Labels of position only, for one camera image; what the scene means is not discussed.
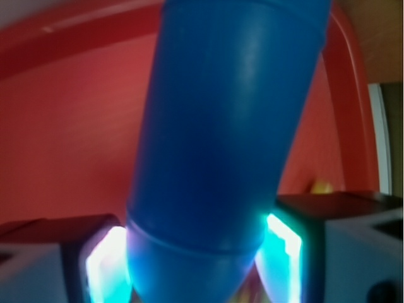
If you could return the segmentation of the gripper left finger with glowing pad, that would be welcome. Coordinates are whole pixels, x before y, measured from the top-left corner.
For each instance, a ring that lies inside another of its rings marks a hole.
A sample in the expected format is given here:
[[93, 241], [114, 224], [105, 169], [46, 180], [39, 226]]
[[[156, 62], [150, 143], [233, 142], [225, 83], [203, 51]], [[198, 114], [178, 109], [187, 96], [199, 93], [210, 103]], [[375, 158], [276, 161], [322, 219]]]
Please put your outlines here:
[[1, 224], [1, 302], [130, 302], [132, 293], [116, 216]]

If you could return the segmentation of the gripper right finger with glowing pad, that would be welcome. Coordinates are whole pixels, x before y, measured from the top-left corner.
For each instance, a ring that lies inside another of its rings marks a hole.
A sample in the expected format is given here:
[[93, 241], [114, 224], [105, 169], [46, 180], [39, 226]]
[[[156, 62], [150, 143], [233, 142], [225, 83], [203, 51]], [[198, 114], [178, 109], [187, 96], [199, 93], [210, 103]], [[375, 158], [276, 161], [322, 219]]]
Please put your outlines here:
[[271, 302], [402, 302], [403, 200], [375, 192], [279, 196], [256, 267]]

